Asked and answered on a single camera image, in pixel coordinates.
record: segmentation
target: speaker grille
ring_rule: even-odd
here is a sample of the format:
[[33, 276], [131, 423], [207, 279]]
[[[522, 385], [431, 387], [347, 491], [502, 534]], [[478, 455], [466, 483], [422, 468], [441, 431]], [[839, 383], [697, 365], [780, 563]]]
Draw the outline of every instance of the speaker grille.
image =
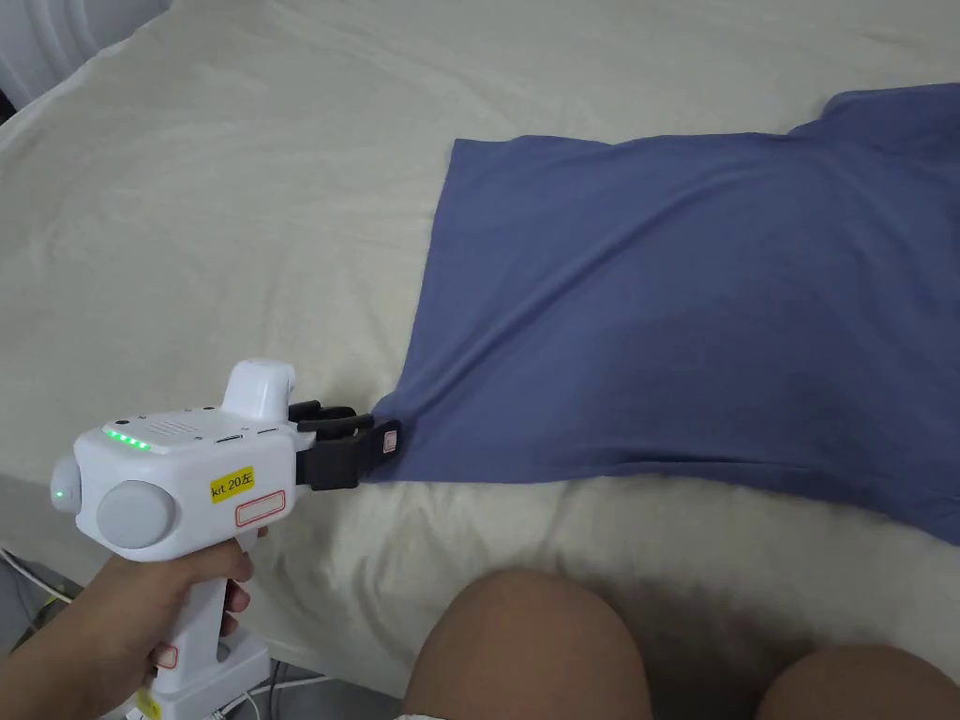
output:
[[180, 422], [179, 420], [154, 422], [153, 424], [147, 425], [147, 429], [165, 438], [175, 438], [178, 435], [186, 435], [187, 433], [195, 435], [200, 432], [199, 427], [188, 425], [186, 422]]

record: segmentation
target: round gray knob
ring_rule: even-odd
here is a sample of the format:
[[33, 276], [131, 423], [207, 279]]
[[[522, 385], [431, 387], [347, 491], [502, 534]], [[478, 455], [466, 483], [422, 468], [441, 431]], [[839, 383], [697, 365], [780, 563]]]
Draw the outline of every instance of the round gray knob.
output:
[[50, 500], [62, 513], [76, 515], [83, 504], [80, 487], [80, 466], [73, 455], [60, 458], [50, 480]]
[[110, 490], [97, 508], [100, 534], [117, 547], [139, 550], [163, 540], [173, 527], [177, 502], [163, 488], [127, 480]]

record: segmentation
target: white sticker with red border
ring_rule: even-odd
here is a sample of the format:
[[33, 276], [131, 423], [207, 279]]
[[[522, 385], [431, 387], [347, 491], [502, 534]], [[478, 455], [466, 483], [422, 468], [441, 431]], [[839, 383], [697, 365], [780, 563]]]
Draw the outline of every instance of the white sticker with red border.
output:
[[258, 497], [243, 505], [237, 506], [237, 527], [250, 525], [264, 517], [282, 513], [287, 507], [287, 493], [283, 490], [271, 492], [269, 495]]
[[154, 650], [154, 662], [157, 667], [165, 670], [173, 670], [177, 667], [177, 661], [180, 658], [180, 650], [173, 645], [167, 645], [161, 642]]

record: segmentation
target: white handheld device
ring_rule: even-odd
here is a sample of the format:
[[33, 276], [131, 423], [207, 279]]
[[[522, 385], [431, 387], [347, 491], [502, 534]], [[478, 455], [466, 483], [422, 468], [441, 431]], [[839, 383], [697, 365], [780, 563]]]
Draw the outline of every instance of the white handheld device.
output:
[[[317, 401], [290, 406], [290, 365], [239, 363], [219, 407], [108, 422], [82, 434], [54, 471], [54, 505], [129, 560], [172, 560], [290, 515], [297, 485], [356, 487], [399, 449], [400, 425]], [[267, 679], [266, 646], [242, 629], [220, 639], [227, 581], [195, 586], [157, 674], [137, 696], [148, 720], [200, 720]]]

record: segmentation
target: finger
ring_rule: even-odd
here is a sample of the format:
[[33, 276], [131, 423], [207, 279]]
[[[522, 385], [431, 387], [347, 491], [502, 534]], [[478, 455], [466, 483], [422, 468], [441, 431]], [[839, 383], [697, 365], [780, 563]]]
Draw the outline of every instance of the finger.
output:
[[224, 613], [224, 619], [220, 623], [220, 637], [227, 637], [235, 633], [239, 627], [240, 623], [237, 622], [235, 617]]
[[180, 558], [180, 563], [193, 583], [213, 578], [232, 578], [245, 583], [253, 577], [250, 556], [236, 540], [227, 540]]
[[250, 606], [250, 594], [230, 580], [227, 583], [227, 602], [224, 608], [228, 612], [243, 612]]
[[145, 685], [150, 682], [151, 678], [156, 677], [156, 666], [151, 660], [147, 660], [146, 664], [143, 667], [143, 675], [140, 684]]

